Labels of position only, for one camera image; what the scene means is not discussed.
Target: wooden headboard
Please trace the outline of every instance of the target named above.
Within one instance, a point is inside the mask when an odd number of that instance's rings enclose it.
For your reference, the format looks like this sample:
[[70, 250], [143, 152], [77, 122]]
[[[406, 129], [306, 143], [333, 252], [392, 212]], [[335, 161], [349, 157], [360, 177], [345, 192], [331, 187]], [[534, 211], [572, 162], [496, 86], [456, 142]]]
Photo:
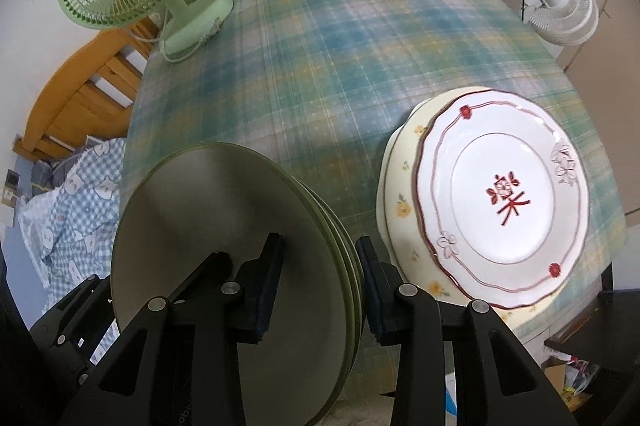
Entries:
[[[153, 39], [158, 34], [158, 28], [148, 18], [128, 30], [143, 39]], [[91, 78], [104, 78], [135, 101], [142, 74], [122, 55], [122, 50], [131, 45], [148, 59], [152, 44], [137, 40], [129, 31], [100, 32], [65, 61], [40, 92], [24, 137], [14, 143], [14, 152], [32, 161], [62, 159], [71, 153], [69, 148], [83, 146], [87, 135], [105, 139], [126, 136], [132, 106], [122, 107]]]

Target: metal screw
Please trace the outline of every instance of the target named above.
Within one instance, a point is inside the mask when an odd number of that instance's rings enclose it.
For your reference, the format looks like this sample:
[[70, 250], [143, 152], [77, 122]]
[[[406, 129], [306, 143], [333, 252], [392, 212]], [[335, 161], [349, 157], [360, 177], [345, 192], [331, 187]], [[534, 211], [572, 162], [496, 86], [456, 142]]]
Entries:
[[410, 283], [403, 283], [402, 285], [400, 285], [398, 287], [398, 292], [402, 295], [402, 296], [415, 296], [416, 294], [418, 294], [418, 287], [416, 287], [415, 285], [411, 285]]
[[166, 303], [164, 301], [164, 298], [158, 297], [158, 298], [153, 298], [151, 301], [149, 301], [147, 307], [152, 312], [158, 312], [164, 309], [165, 305]]
[[473, 300], [471, 303], [471, 308], [475, 310], [478, 314], [486, 314], [491, 307], [489, 306], [489, 303], [487, 303], [486, 301]]
[[238, 291], [240, 290], [240, 284], [234, 281], [228, 281], [222, 284], [222, 287], [220, 287], [220, 290], [222, 290], [222, 294], [227, 294], [229, 296], [233, 294], [237, 294]]

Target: table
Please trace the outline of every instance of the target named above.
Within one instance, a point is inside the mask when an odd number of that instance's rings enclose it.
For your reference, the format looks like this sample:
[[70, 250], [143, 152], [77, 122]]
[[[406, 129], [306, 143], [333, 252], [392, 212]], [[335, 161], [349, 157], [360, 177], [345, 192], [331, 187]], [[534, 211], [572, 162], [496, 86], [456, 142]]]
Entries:
[[[583, 255], [548, 308], [507, 323], [525, 338], [600, 276], [625, 240], [602, 142], [537, 35], [500, 0], [234, 0], [222, 31], [190, 59], [158, 52], [131, 118], [122, 200], [174, 152], [248, 146], [310, 186], [352, 238], [372, 237], [385, 144], [411, 109], [450, 88], [514, 91], [545, 107], [580, 153], [590, 183]], [[384, 388], [395, 351], [361, 344], [354, 388]]]

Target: fan stand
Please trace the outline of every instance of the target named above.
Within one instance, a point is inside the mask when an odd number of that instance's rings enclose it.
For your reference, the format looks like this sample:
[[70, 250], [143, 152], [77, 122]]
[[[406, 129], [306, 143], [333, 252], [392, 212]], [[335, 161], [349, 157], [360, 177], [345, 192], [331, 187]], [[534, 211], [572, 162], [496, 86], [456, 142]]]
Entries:
[[167, 56], [180, 54], [201, 44], [218, 31], [234, 6], [233, 0], [164, 0], [173, 18], [166, 24], [160, 39]]

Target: blue checkered bedding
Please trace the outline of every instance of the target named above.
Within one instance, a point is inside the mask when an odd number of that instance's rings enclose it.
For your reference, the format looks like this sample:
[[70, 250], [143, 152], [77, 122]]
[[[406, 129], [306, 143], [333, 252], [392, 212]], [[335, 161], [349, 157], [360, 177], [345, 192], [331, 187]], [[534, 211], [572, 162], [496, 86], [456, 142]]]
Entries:
[[[48, 197], [47, 203], [34, 197], [18, 213], [31, 259], [49, 290], [43, 312], [92, 274], [104, 278], [111, 271], [125, 144], [125, 139], [113, 139], [85, 151], [63, 186], [40, 195]], [[35, 211], [45, 213], [27, 232], [24, 215], [28, 219]], [[94, 361], [116, 336], [114, 325], [98, 347]]]

